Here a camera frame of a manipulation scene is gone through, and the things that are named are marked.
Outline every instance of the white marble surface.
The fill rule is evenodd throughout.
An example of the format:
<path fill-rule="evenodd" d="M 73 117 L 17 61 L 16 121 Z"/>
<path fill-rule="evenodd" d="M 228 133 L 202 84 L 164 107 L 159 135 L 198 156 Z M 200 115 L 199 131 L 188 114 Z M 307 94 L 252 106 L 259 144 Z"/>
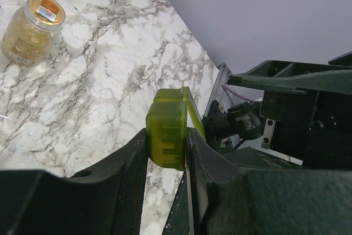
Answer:
<path fill-rule="evenodd" d="M 218 71 L 167 0 L 57 1 L 67 22 L 45 62 L 0 54 L 1 169 L 71 176 L 142 129 L 159 88 L 190 86 L 204 112 Z M 1 36 L 24 2 L 0 0 Z M 179 179 L 149 163 L 141 234 L 161 234 Z"/>

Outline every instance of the cable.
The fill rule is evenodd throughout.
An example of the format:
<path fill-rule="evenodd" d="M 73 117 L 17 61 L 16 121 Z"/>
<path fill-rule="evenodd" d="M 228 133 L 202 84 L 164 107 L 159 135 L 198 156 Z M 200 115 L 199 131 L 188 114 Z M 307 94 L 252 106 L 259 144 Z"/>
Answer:
<path fill-rule="evenodd" d="M 241 145 L 245 142 L 246 140 L 245 139 L 241 139 L 237 144 L 236 146 L 233 147 L 233 151 L 237 150 L 238 148 L 241 147 Z"/>
<path fill-rule="evenodd" d="M 233 102 L 233 100 L 232 100 L 232 98 L 231 98 L 231 96 L 230 96 L 230 94 L 229 94 L 229 92 L 224 88 L 224 86 L 222 85 L 221 86 L 222 87 L 222 89 L 225 91 L 225 94 L 227 95 L 227 97 L 230 99 L 230 102 L 231 102 L 231 106 L 234 106 L 235 105 L 235 103 Z"/>
<path fill-rule="evenodd" d="M 237 150 L 238 148 L 240 148 L 240 146 L 241 146 L 245 141 L 246 141 L 245 139 L 241 139 L 241 140 L 236 144 L 236 146 L 234 146 L 233 148 L 231 148 L 231 149 L 229 149 L 229 150 L 222 151 L 221 154 L 228 154 L 229 152 L 232 152 L 232 151 Z"/>
<path fill-rule="evenodd" d="M 239 93 L 237 93 L 236 91 L 232 90 L 231 88 L 228 88 L 227 86 L 225 85 L 221 85 L 222 89 L 223 90 L 227 90 L 228 92 L 230 92 L 231 94 L 235 95 L 236 97 L 240 98 L 240 99 L 243 99 L 245 101 L 249 101 L 249 102 L 254 102 L 255 100 L 253 99 L 250 99 L 248 97 L 245 97 L 243 95 L 240 95 Z"/>

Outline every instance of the white wall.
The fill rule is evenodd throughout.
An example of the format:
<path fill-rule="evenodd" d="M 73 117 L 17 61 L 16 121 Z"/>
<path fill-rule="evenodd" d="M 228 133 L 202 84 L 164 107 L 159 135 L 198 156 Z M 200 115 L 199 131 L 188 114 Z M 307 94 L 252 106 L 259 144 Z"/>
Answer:
<path fill-rule="evenodd" d="M 170 0 L 216 64 L 327 63 L 352 51 L 352 0 Z"/>

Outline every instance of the gold jar lid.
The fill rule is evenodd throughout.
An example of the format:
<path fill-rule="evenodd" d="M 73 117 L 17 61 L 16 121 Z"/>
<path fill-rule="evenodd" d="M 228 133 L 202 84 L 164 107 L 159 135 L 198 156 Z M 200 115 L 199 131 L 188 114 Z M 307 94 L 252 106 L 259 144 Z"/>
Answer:
<path fill-rule="evenodd" d="M 55 0 L 27 0 L 25 7 L 27 18 L 45 29 L 57 29 L 66 20 L 63 7 Z"/>

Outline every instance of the translucent yellow cap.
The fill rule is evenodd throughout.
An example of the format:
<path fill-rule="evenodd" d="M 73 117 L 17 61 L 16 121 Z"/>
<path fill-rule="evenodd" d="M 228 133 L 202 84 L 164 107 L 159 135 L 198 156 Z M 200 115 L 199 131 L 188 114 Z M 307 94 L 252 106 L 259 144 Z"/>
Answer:
<path fill-rule="evenodd" d="M 183 171 L 187 111 L 205 138 L 204 127 L 189 87 L 159 89 L 146 117 L 149 158 L 164 168 Z"/>

